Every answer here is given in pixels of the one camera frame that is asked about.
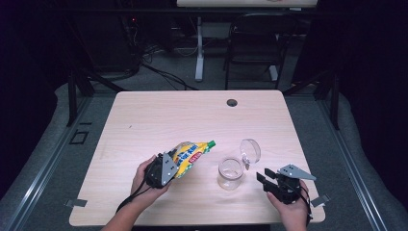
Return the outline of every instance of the glass jar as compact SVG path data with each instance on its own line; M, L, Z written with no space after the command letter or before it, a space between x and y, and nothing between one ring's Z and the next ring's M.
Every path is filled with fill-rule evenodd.
M240 150L246 169L249 169L250 165L256 164L261 159L261 147L253 139L242 140Z
M227 157L218 164L218 184L227 191L236 189L243 175L242 160L236 157Z

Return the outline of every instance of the human hand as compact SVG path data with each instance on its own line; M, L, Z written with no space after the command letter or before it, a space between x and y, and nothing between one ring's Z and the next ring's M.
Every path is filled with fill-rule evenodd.
M133 178L133 183L132 183L132 189L131 189L131 194L135 192L135 190L138 189L140 184L143 182L145 170L147 166L154 161L156 156L152 156L150 159L147 161L144 161L141 163L138 167L138 170L136 171L136 175ZM138 196L136 196L133 200L132 203L137 203L143 210L145 210L147 207L153 204L153 202L159 198L162 194L167 192L168 187L171 185L171 182L169 182L165 187L162 189L153 189L150 188L147 184L143 184L143 186L140 188L138 193L142 193Z
M302 180L300 180L300 186L307 192L309 191L306 184ZM307 193L304 190L301 191L301 194L303 197L307 198ZM306 230L308 207L301 198L297 199L297 201L293 204L284 204L280 202L271 192L267 192L267 197L270 203L278 210L282 223L287 231Z

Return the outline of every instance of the wooden table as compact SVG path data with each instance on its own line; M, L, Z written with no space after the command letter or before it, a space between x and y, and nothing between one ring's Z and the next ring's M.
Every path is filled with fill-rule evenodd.
M238 102L227 105L228 99ZM259 163L244 172L241 185L228 192L217 183L218 162L240 154L243 139L261 146ZM139 91L121 92L97 144L79 199L74 226L104 225L130 193L141 162L168 151L182 141L211 141L217 145L173 183L145 210L136 225L254 224L279 222L256 172L276 171L294 164L307 172L305 156L282 93L277 90ZM313 181L306 181L311 198L318 197ZM313 208L314 219L325 218Z

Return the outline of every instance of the yellow packaging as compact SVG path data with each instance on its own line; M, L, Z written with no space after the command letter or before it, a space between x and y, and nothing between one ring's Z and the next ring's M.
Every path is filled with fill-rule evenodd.
M185 141L178 144L174 149L176 152L172 156L174 163L179 170L174 175L176 178L182 177L192 167L193 163L202 155L210 151L216 143L209 142L190 142Z

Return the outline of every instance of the office chair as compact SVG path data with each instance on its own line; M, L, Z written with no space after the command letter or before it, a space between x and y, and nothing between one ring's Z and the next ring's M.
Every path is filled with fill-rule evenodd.
M230 64L279 66L275 88L278 89L288 44L297 27L294 17L286 14L247 13L231 23L224 61L225 89L229 82L265 82L256 79L230 79Z

